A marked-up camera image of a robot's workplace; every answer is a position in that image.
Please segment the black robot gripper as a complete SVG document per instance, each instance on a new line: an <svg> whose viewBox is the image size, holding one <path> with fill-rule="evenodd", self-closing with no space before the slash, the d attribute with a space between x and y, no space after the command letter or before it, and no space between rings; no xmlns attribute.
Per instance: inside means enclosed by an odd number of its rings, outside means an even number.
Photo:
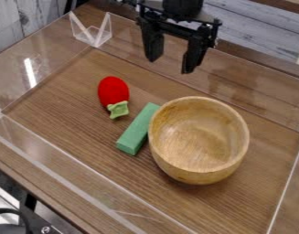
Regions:
<svg viewBox="0 0 299 234"><path fill-rule="evenodd" d="M213 48L222 21L204 10L205 0L138 0L139 25L146 57L154 62L165 53L164 33L189 39L182 73L201 65L208 48Z"/></svg>

